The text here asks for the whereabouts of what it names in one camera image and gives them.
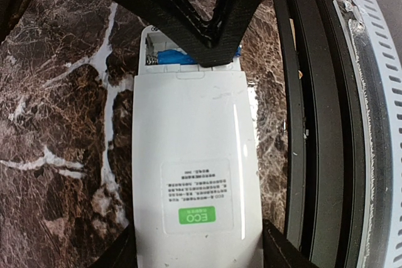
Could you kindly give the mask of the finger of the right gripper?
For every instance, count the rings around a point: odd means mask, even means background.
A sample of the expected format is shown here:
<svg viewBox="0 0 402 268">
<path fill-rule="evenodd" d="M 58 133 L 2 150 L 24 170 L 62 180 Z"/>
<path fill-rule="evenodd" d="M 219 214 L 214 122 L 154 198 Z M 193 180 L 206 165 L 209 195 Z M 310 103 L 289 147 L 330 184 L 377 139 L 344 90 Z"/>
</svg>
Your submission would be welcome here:
<svg viewBox="0 0 402 268">
<path fill-rule="evenodd" d="M 216 0 L 208 22 L 207 66 L 225 65 L 232 61 L 255 11 L 262 0 Z"/>
<path fill-rule="evenodd" d="M 207 22 L 188 0 L 112 0 L 157 27 L 203 67 L 220 64 Z"/>
</svg>

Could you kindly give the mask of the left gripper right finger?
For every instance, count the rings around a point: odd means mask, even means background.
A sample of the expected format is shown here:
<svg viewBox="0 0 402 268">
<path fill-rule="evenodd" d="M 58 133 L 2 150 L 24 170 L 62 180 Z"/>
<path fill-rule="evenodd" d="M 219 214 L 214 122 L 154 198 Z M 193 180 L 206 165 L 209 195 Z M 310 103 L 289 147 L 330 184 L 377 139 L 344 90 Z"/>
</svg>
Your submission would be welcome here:
<svg viewBox="0 0 402 268">
<path fill-rule="evenodd" d="M 263 220 L 263 254 L 265 267 L 317 268 L 269 220 Z"/>
</svg>

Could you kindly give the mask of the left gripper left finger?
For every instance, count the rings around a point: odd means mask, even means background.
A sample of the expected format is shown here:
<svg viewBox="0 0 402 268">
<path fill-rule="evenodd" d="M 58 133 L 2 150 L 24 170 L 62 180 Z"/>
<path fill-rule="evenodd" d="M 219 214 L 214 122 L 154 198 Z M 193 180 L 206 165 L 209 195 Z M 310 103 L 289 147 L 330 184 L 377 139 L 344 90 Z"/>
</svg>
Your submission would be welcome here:
<svg viewBox="0 0 402 268">
<path fill-rule="evenodd" d="M 112 245 L 89 268 L 137 268 L 134 227 L 127 226 Z"/>
</svg>

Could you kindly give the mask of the blue battery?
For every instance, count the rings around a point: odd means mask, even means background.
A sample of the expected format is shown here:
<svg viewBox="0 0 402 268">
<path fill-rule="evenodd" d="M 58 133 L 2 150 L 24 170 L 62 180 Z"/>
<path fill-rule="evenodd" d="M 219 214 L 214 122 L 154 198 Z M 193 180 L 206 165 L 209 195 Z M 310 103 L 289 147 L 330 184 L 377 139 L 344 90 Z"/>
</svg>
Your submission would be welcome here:
<svg viewBox="0 0 402 268">
<path fill-rule="evenodd" d="M 159 51 L 157 54 L 158 64 L 180 64 L 180 65 L 195 65 L 197 62 L 188 54 L 182 53 L 178 50 L 164 50 Z"/>
</svg>

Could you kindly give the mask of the white remote control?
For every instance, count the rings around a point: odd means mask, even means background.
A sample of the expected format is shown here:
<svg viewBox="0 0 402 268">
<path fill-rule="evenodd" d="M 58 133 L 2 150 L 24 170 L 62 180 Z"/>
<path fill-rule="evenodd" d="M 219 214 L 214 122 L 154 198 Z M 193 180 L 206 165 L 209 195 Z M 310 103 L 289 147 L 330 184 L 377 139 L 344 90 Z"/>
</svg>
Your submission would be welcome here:
<svg viewBox="0 0 402 268">
<path fill-rule="evenodd" d="M 133 92 L 138 267 L 262 267 L 258 159 L 246 74 L 156 64 L 177 45 L 141 33 Z"/>
</svg>

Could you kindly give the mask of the black front table rail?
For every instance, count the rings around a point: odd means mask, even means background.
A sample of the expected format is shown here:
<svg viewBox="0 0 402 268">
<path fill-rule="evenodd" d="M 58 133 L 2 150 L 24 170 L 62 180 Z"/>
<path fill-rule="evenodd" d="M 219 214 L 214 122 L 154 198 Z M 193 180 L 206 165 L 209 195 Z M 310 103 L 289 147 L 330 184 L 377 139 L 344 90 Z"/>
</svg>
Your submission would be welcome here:
<svg viewBox="0 0 402 268">
<path fill-rule="evenodd" d="M 334 0 L 274 0 L 285 72 L 285 234 L 308 264 L 357 267 L 366 154 L 356 77 Z"/>
</svg>

